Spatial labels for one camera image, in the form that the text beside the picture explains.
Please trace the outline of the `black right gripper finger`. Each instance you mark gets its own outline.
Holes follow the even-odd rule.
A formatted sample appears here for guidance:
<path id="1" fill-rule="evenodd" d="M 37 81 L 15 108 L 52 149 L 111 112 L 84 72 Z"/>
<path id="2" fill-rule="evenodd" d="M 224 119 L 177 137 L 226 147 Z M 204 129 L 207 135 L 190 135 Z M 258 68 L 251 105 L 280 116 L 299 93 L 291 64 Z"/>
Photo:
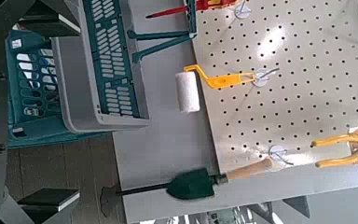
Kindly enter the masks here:
<path id="1" fill-rule="evenodd" d="M 35 0 L 18 25 L 45 37 L 79 36 L 78 11 L 78 0 Z"/>
<path id="2" fill-rule="evenodd" d="M 34 224 L 71 224 L 80 199 L 78 189 L 40 189 L 18 201 Z"/>

